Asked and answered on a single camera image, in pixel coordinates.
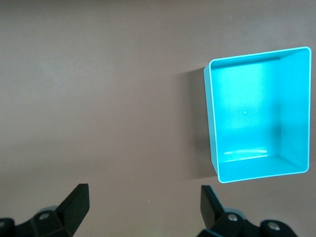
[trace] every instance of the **cyan plastic container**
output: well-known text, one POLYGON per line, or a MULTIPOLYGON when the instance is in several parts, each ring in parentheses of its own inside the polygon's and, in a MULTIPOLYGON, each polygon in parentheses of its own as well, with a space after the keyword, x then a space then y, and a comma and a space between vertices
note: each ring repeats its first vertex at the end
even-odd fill
POLYGON ((204 68, 221 183, 309 169, 311 58, 300 47, 214 59, 204 68))

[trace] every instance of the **screw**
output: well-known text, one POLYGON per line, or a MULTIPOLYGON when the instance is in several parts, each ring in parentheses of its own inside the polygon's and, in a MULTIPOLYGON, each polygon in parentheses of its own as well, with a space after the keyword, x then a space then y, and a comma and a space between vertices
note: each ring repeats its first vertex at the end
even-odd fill
POLYGON ((268 226, 274 231, 279 231, 280 230, 280 226, 278 226, 278 224, 275 223, 275 222, 269 222, 268 226))
POLYGON ((48 213, 44 213, 44 214, 42 214, 41 216, 39 216, 39 219, 40 219, 40 220, 44 220, 44 219, 46 219, 47 217, 49 217, 49 214, 48 214, 48 213))
POLYGON ((237 221, 238 220, 238 218, 237 218, 237 216, 235 214, 229 214, 228 215, 228 219, 230 221, 237 221))

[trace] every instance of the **black plastic part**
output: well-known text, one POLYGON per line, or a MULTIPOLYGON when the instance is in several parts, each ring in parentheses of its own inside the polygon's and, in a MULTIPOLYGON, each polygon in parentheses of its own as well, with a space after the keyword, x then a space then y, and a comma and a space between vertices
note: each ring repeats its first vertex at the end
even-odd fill
POLYGON ((211 186, 202 185, 200 208, 207 229, 211 229, 217 219, 225 213, 211 186))
POLYGON ((207 229, 197 237, 297 237, 293 230, 281 221, 265 220, 257 227, 237 213, 225 212, 210 186, 201 188, 200 208, 207 229))
POLYGON ((88 210, 88 184, 79 184, 55 211, 42 211, 18 226, 0 219, 0 237, 72 237, 88 210))
POLYGON ((73 236, 89 208, 89 187, 87 184, 79 184, 57 207, 55 212, 62 224, 73 236))

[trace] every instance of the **table surface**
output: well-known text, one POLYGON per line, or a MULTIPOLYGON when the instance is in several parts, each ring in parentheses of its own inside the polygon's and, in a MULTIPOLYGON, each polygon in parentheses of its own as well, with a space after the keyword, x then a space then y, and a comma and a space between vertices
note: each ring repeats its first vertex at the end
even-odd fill
POLYGON ((314 0, 2 1, 1 216, 22 223, 88 183, 76 237, 195 237, 206 184, 256 225, 278 219, 313 236, 315 83, 310 170, 221 184, 201 68, 315 50, 315 12, 314 0))

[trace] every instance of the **metal bolt head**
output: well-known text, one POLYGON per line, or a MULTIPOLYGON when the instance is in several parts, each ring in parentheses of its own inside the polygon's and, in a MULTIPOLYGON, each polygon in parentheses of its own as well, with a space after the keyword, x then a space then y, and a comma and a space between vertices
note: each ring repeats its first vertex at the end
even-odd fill
POLYGON ((228 214, 228 219, 230 221, 237 221, 238 220, 237 216, 235 214, 232 214, 232 213, 228 214))
POLYGON ((46 219, 47 217, 49 217, 49 214, 48 214, 48 213, 44 213, 44 214, 42 214, 41 216, 39 216, 39 219, 40 219, 40 220, 44 220, 44 219, 46 219))
POLYGON ((269 226, 269 228, 271 228, 272 230, 275 230, 275 231, 279 231, 279 230, 280 230, 280 226, 278 226, 278 224, 275 223, 275 222, 269 222, 269 223, 268 223, 268 226, 269 226))

